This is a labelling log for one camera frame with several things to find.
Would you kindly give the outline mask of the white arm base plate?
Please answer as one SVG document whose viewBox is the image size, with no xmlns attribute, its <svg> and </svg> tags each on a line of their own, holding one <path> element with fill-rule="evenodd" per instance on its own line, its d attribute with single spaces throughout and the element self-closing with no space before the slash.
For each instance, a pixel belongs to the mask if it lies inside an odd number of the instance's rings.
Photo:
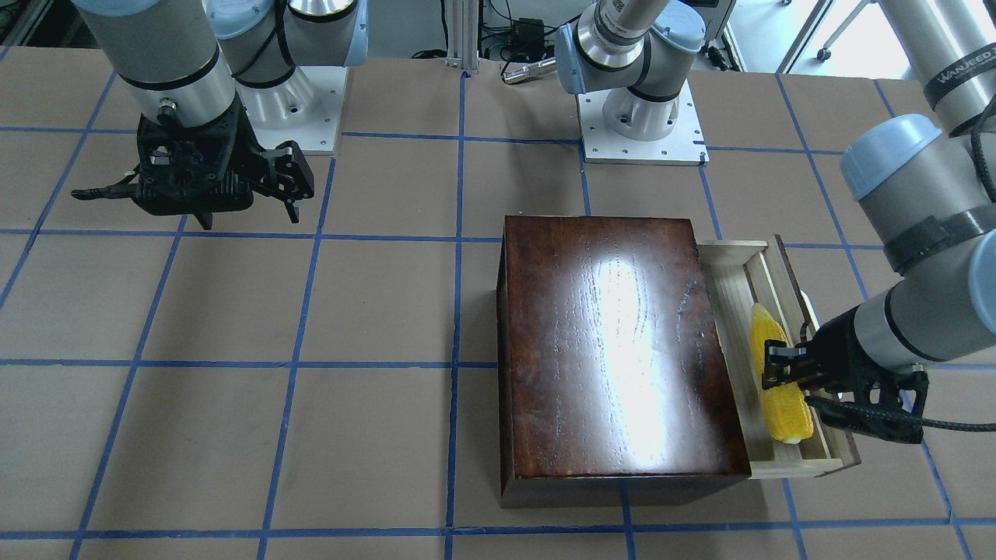
<svg viewBox="0 0 996 560">
<path fill-rule="evenodd" d="M 260 89 L 237 84 L 257 141 L 265 149 L 295 141 L 305 155 L 333 156 L 349 69 L 331 66 L 295 68 L 287 81 Z"/>
</svg>

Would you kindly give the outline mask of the grey robot arm near corn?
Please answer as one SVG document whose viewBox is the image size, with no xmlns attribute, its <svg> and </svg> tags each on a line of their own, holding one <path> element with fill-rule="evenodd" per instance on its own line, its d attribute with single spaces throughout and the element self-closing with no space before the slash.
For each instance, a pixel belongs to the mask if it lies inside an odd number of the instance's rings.
<svg viewBox="0 0 996 560">
<path fill-rule="evenodd" d="M 994 346 L 994 24 L 965 1 L 882 1 L 937 114 L 876 125 L 840 162 L 900 282 L 791 346 L 760 306 L 751 348 L 772 437 L 830 428 L 918 444 L 924 428 L 993 423 L 924 417 L 928 369 Z"/>
</svg>

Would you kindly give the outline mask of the black gripper near corn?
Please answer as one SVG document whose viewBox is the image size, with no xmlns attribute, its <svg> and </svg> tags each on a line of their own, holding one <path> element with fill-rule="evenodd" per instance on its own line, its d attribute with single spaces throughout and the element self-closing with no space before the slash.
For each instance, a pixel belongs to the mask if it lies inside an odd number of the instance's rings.
<svg viewBox="0 0 996 560">
<path fill-rule="evenodd" d="M 803 390 L 823 389 L 829 393 L 851 393 L 854 403 L 875 412 L 903 414 L 900 391 L 914 393 L 912 415 L 924 414 L 929 378 L 925 371 L 907 366 L 893 372 L 868 357 L 858 343 L 854 329 L 856 309 L 822 325 L 801 346 L 768 339 L 763 344 L 762 390 L 801 382 Z M 823 425 L 885 440 L 885 442 L 919 444 L 924 429 L 911 421 L 897 421 L 847 410 L 842 405 L 813 404 Z"/>
</svg>

